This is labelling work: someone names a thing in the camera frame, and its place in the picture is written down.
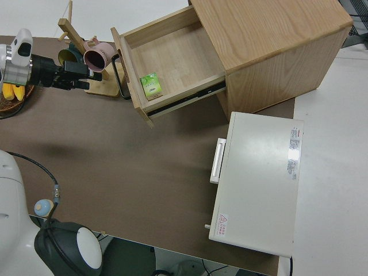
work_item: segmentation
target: wooden cabinet top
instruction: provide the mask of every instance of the wooden cabinet top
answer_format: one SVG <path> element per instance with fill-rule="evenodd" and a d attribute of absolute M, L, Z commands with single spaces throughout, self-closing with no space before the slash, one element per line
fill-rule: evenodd
<path fill-rule="evenodd" d="M 227 74 L 352 25 L 337 0 L 191 0 Z"/>

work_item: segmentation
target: wooden drawer cabinet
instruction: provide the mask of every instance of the wooden drawer cabinet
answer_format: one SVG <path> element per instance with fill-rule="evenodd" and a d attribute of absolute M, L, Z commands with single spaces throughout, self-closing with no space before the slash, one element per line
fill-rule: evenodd
<path fill-rule="evenodd" d="M 114 42 L 135 109 L 151 118 L 218 93 L 253 113 L 314 90 L 352 20 L 336 0 L 192 0 L 192 5 Z M 157 73 L 163 95 L 148 101 L 140 77 Z"/>

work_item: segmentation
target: white box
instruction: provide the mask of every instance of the white box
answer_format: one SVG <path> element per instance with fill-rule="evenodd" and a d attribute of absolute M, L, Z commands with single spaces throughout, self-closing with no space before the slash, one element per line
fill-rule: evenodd
<path fill-rule="evenodd" d="M 303 124 L 231 114 L 211 240 L 291 257 Z"/>

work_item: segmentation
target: woven basket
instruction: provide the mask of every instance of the woven basket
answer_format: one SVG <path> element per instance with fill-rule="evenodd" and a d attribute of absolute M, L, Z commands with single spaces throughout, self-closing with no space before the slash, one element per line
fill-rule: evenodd
<path fill-rule="evenodd" d="M 25 88 L 25 97 L 23 98 L 22 101 L 18 101 L 17 97 L 14 97 L 13 100 L 8 101 L 7 99 L 4 98 L 4 95 L 1 94 L 0 112 L 15 112 L 22 105 L 25 98 L 28 98 L 31 95 L 34 89 L 35 89 L 34 85 L 27 85 Z"/>

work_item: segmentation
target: warning label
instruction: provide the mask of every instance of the warning label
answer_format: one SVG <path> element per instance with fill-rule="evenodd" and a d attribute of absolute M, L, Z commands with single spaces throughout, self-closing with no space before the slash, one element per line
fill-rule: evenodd
<path fill-rule="evenodd" d="M 289 154 L 287 157 L 287 173 L 292 180 L 297 180 L 299 172 L 299 158 L 300 158 L 300 129 L 294 127 L 290 131 Z"/>
<path fill-rule="evenodd" d="M 228 224 L 229 216 L 227 214 L 218 214 L 217 218 L 217 236 L 225 236 L 226 235 L 226 226 Z"/>

